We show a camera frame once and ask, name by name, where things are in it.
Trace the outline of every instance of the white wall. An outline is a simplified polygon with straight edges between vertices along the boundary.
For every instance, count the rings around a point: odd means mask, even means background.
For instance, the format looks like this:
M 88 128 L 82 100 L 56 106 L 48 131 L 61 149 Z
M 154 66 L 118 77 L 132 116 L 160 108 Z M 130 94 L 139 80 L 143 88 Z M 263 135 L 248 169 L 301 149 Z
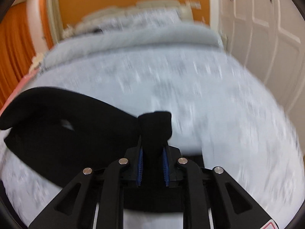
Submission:
M 48 51 L 48 46 L 44 38 L 40 19 L 39 0 L 27 0 L 26 12 L 34 49 L 36 53 L 44 53 Z
M 210 27 L 218 32 L 219 23 L 219 0 L 210 0 Z

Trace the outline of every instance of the black cloth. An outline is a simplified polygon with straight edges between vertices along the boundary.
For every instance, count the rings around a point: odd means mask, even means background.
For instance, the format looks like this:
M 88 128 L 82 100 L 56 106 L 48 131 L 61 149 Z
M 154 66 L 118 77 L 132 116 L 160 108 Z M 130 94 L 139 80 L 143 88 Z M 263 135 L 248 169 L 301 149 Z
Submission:
M 61 187 L 82 169 L 107 167 L 139 140 L 138 119 L 97 99 L 52 87 L 26 90 L 0 116 L 7 147 Z

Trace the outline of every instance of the bed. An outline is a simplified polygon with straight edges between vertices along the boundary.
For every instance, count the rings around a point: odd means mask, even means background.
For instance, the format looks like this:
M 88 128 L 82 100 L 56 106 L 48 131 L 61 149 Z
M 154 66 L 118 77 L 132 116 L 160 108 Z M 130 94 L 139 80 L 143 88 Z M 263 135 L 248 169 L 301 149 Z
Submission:
M 123 26 L 130 15 L 138 20 L 152 11 L 166 14 L 166 23 L 156 25 L 154 17 L 149 26 L 146 18 L 135 27 L 132 22 L 132 29 Z M 172 20 L 175 11 L 180 21 Z M 265 86 L 226 54 L 220 36 L 194 23 L 191 9 L 178 1 L 142 1 L 86 16 L 66 31 L 23 90 L 39 86 L 79 92 L 135 116 L 170 111 L 169 144 L 184 155 L 202 154 L 206 168 L 222 166 L 280 229 L 304 201 L 303 156 L 289 119 Z M 61 188 L 6 148 L 8 133 L 0 132 L 0 178 L 28 226 Z M 125 211 L 124 228 L 156 226 L 182 228 L 182 215 Z

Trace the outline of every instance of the label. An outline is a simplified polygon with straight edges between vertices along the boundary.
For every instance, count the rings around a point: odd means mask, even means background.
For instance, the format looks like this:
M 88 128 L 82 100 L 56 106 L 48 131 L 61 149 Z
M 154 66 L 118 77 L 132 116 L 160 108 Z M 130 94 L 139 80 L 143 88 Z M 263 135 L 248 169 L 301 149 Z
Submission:
M 279 229 L 273 219 L 269 220 L 261 229 Z

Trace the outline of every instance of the metal pin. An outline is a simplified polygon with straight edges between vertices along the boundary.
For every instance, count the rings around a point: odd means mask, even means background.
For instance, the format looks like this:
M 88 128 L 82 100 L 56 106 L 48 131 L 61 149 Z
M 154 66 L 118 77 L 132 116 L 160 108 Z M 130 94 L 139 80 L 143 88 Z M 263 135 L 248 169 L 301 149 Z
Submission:
M 128 159 L 127 158 L 121 158 L 119 160 L 119 164 L 127 164 L 128 163 Z
M 92 169 L 91 169 L 91 168 L 85 168 L 85 169 L 83 169 L 83 173 L 84 173 L 85 175 L 89 175 L 89 174 L 92 173 Z
M 178 163 L 180 164 L 186 164 L 188 162 L 188 160 L 185 157 L 181 157 L 178 159 Z
M 224 169 L 221 168 L 221 167 L 215 167 L 214 168 L 214 171 L 217 173 L 217 174 L 222 174 L 224 172 Z

